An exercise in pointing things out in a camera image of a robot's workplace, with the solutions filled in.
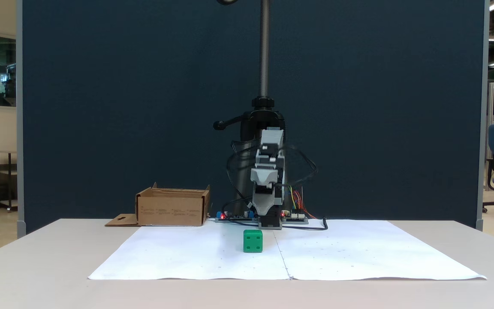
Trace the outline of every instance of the black stand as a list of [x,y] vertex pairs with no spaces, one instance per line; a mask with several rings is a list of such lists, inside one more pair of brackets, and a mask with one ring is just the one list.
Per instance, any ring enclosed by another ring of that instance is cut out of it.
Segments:
[[[220,4],[228,5],[237,0],[217,0]],[[269,60],[269,18],[270,0],[261,0],[260,8],[260,76],[259,95],[251,101],[253,111],[244,112],[242,115],[230,119],[229,121],[216,121],[213,128],[224,130],[229,125],[241,122],[240,141],[242,149],[255,146],[261,137],[262,130],[268,127],[278,127],[283,130],[283,139],[286,139],[286,124],[280,112],[273,111],[274,100],[268,96],[268,60]],[[248,196],[253,190],[253,183],[250,180],[250,166],[254,166],[254,150],[245,151],[240,156],[240,166],[235,182],[235,186],[243,194]],[[236,205],[234,215],[241,215],[241,205]]]

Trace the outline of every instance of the yellow wire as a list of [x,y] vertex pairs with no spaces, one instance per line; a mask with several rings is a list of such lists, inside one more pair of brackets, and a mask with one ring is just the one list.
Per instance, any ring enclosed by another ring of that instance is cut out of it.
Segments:
[[296,209],[295,199],[292,197],[292,187],[289,186],[289,191],[291,192],[292,209]]

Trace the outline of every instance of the window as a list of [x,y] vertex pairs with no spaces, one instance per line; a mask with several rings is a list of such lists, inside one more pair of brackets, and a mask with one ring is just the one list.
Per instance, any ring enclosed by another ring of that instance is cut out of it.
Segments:
[[16,39],[0,33],[0,109],[16,108]]

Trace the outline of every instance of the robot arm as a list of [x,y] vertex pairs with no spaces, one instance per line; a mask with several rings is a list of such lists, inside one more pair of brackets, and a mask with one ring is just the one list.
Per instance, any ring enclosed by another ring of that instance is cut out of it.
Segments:
[[283,130],[269,127],[262,131],[256,151],[255,166],[251,168],[253,181],[253,206],[269,227],[281,227],[281,211],[285,185],[285,156]]

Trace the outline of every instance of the cardboard flap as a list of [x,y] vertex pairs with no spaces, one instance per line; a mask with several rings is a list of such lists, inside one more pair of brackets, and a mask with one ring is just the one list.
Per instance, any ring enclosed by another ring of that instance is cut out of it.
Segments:
[[135,213],[122,213],[110,222],[104,225],[105,227],[137,227],[137,215]]

